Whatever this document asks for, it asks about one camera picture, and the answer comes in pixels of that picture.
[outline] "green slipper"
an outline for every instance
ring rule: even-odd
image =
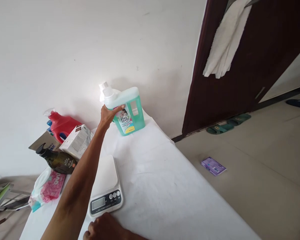
[[[211,128],[208,128],[207,132],[210,133],[210,134],[218,135],[218,134],[221,134],[221,133],[228,132],[232,129],[234,129],[234,127],[231,124],[225,124],[225,125],[217,124],[217,125],[215,125]]]
[[[249,114],[240,114],[238,116],[228,119],[227,123],[236,127],[236,126],[239,126],[244,121],[247,121],[250,118],[251,118],[251,116]]]

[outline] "digital kitchen scale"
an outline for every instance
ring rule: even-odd
[[[89,215],[91,218],[97,218],[105,212],[119,209],[122,204],[123,196],[115,159],[111,155],[102,157],[99,159],[91,191]]]

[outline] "purple package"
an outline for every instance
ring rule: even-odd
[[[201,165],[208,169],[215,176],[218,176],[225,170],[227,170],[224,166],[222,166],[220,163],[218,163],[211,157],[208,157],[207,159],[203,160],[201,162]]]

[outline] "hand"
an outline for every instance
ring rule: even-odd
[[[110,123],[112,122],[114,116],[120,112],[122,109],[125,108],[125,105],[121,105],[119,107],[116,107],[114,110],[108,110],[106,105],[103,105],[101,108],[101,120],[100,120],[100,124],[102,124],[102,126],[105,126],[107,129],[110,126]]]
[[[116,239],[126,240],[130,239],[130,231],[124,229],[110,213],[104,213],[101,217],[91,222],[88,226],[88,231],[83,235],[83,240],[103,240]]]

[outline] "white tablecloth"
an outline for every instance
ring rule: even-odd
[[[145,121],[125,137],[111,125],[101,150],[116,158],[124,204],[112,214],[121,225],[148,239],[259,239],[156,122]],[[20,239],[40,239],[57,204],[31,213]],[[79,239],[91,221],[87,215]]]

